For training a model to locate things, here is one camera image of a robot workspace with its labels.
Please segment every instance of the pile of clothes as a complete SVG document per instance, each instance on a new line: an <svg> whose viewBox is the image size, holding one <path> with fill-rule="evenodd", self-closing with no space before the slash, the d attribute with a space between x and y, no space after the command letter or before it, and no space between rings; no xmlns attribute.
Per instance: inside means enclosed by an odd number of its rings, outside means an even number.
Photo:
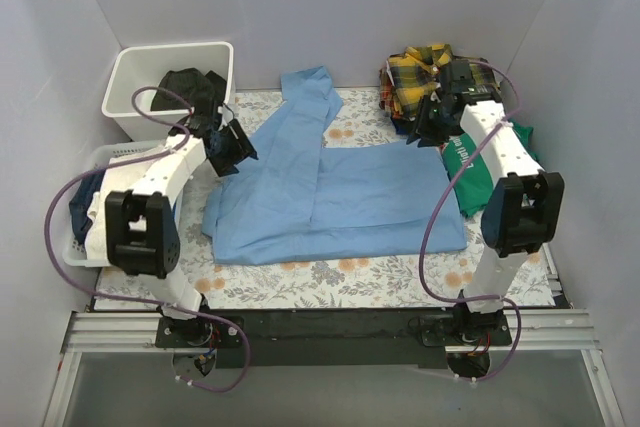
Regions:
<svg viewBox="0 0 640 427"><path fill-rule="evenodd" d="M449 44L407 47L402 54L392 55L380 69L380 108L391 117L398 134L407 134L418 114L420 99L431 95L438 87L440 67L456 58ZM497 87L493 71L471 64L476 85Z"/></svg>

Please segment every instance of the navy blue cloth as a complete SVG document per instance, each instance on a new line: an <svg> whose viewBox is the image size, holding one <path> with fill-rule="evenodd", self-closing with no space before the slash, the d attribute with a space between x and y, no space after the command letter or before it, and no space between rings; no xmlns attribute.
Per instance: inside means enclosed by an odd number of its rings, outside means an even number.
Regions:
<svg viewBox="0 0 640 427"><path fill-rule="evenodd" d="M324 67L282 76L285 103L251 137L260 160L207 200L203 232L220 264L260 265L418 253L449 180L435 148L405 142L322 148L340 108ZM429 252L466 248L449 196Z"/></svg>
<svg viewBox="0 0 640 427"><path fill-rule="evenodd" d="M77 192L69 201L69 212L71 213L71 230L73 236L79 244L84 245L87 238L87 232L93 225L93 222L87 217L87 211L93 200L93 194L100 190L104 179L104 172L93 174L80 182Z"/></svg>

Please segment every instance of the purple cable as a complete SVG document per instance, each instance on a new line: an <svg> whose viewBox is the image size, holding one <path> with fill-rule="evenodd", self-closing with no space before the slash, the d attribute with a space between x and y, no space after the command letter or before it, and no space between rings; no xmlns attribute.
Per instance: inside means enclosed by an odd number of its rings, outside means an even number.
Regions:
<svg viewBox="0 0 640 427"><path fill-rule="evenodd" d="M498 131L502 128L502 122L510 119L511 117L521 112L522 110L522 108L520 107L520 96L518 95L518 91L516 90L515 85L513 84L513 82L511 81L511 79L507 74L505 74L500 69L494 67L493 65L487 62L481 62L479 60L468 60L468 62L471 64L478 64L484 67L488 67L489 69L500 74L502 78L509 84L509 86L511 87L511 90L513 91L513 95L516 100L516 108L513 111L511 111L508 115L505 115L501 119L501 121L498 124L496 124L496 126L491 130L491 132L489 132L489 135L487 135L482 140L482 142L480 142L480 144L476 147L476 150L473 152L473 154L471 154L469 158L462 164L462 166L460 167L460 170L458 170L456 175L453 176L453 179L451 179L451 182L449 182L449 185L447 185L447 188L444 189L444 192L442 193L442 197L440 197L440 200L436 204L435 209L433 209L433 214L431 214L431 218L429 219L429 223L427 224L427 229L424 232L424 237L422 239L422 246L420 247L420 259L418 261L418 274L420 276L420 283L422 284L422 288L424 289L424 291L434 299L439 300L440 302L448 302L451 304L463 304L466 302L475 302L475 301L484 301L484 300L501 300L503 302L510 304L513 307L513 310L515 311L516 319L518 322L517 322L517 328L516 328L516 337L515 339L513 339L513 343L511 344L511 350L509 350L509 353L507 354L505 359L502 361L502 363L498 367L496 367L492 372L488 373L484 377L480 377L476 379L476 380L489 380L494 378L496 375L498 375L500 372L504 370L504 368L513 358L513 355L516 352L516 348L518 347L518 343L520 342L520 336L522 334L522 315L520 314L520 309L518 308L518 305L513 300L508 299L506 297L502 297L497 294L478 295L476 297L468 297L463 299L449 299L447 297L438 295L433 290L431 290L427 285L427 281L424 277L424 256L427 250L427 242L429 241L429 236L431 235L431 230L433 229L433 225L435 224L436 217L440 213L440 210L442 209L442 206L447 200L447 197L453 190L454 185L456 185L458 180L460 180L460 177L462 177L462 174L467 169L467 167L476 159L476 157L478 157L478 155L480 155L480 152L482 152L482 149L485 148L485 146L491 141L493 136L495 136L498 133Z"/></svg>
<svg viewBox="0 0 640 427"><path fill-rule="evenodd" d="M217 315L205 314L203 312L196 312L196 311L193 311L193 310L184 309L182 307L174 306L174 305L172 305L172 304L170 304L168 302L162 302L162 301L156 300L156 299L143 299L141 297L129 297L127 295L107 294L105 292L98 292L98 291L93 290L91 288L87 288L87 287L83 286L82 284L80 284L80 283L76 282L75 280L73 280L71 277L69 277L69 275L67 275L67 273L64 271L64 269L62 268L62 266L60 265L60 263L56 259L56 255L55 255L55 252L53 250L53 243L52 243L52 240L51 240L51 219L53 217L53 212L55 211L55 208L58 205L58 202L60 202L60 199L62 198L62 196L71 187L73 187L77 182L80 182L82 179L84 179L86 177L89 177L89 176L91 176L93 174L104 172L107 169L114 169L116 167L123 167L125 165L137 164L139 162L147 162L149 160L161 159L162 157L166 157L167 155L171 154L175 150L180 150L189 141L189 138L191 137L191 134L189 133L189 129L187 129L184 125L174 124L174 123L171 123L171 122L165 122L163 120L156 119L156 118L154 118L154 117L142 112L138 108L138 105L136 104L136 99L137 99L138 95L140 95L142 92L146 92L147 90L155 90L155 91L158 91L158 92L163 92L163 93L169 95L170 97L173 97L175 100L177 100L180 103L182 103L183 105L185 105L187 110L189 110L190 113L192 113L191 105L189 105L187 103L187 101L184 100L179 95L171 92L170 90L164 89L162 87L151 87L151 86L142 87L142 88L136 90L133 93L133 95L131 96L131 104L133 105L134 110L140 116L142 116L145 119L148 119L148 120L150 120L152 122L155 122L157 124L162 124L162 125L166 125L166 126L169 126L169 127L177 127L182 132L184 132L185 138L183 140L181 140L178 144L176 144L175 147L173 147L172 149L167 149L167 150L164 150L164 151L159 152L157 154L149 155L148 157L142 157L142 158L133 159L133 160L125 160L125 161L122 161L122 162L117 162L117 163L114 163L114 164L111 164L111 165L107 165L105 167L99 167L97 169L89 170L87 172L83 172L82 174L75 176L73 179L71 179L69 182L67 182L60 189L60 191L53 197L53 200L51 201L51 204L49 205L49 208L47 209L47 214L45 215L45 218L44 218L44 244L46 246L47 254L49 255L49 259L51 260L51 263L53 264L54 269L56 269L56 272L58 272L58 275L60 275L60 277L62 277L62 280L64 280L71 287L74 287L74 288L76 288L76 289L78 289L78 290L80 290L82 292L85 292L86 294L89 294L91 296L96 296L96 297L103 297L105 299L110 299L110 300L118 300L118 301L125 301L125 302L141 302L141 303L145 303L145 304L157 305L157 306L160 306L160 307L170 307L171 309L177 310L178 312L182 312L182 313L190 314L190 315L196 315L198 317L202 317L202 318L205 318L207 320L211 320L211 321L215 321L215 322L221 322L223 324L228 325L229 327L233 327L234 329L236 329L238 331L238 334L240 335L240 338L242 339L242 343L244 345L244 366L242 367L242 371L240 372L240 374L238 375L238 378L236 380L234 380L231 384L229 384L226 387L213 387L211 385L207 385L207 384L204 384L204 383L198 382L198 381L192 381L191 379L189 379L187 377L180 376L181 380L184 380L187 383L190 382L192 385L195 385L196 387L200 387L202 389L208 390L210 392L217 392L217 393L229 392L230 390L234 389L240 382L242 382L242 379L244 379L244 377L247 375L247 371L249 370L249 365L251 364L251 348L249 346L249 339L247 338L247 335L244 333L244 331L238 325L236 325L234 322L231 322L230 320L224 319L222 317L218 317Z"/></svg>

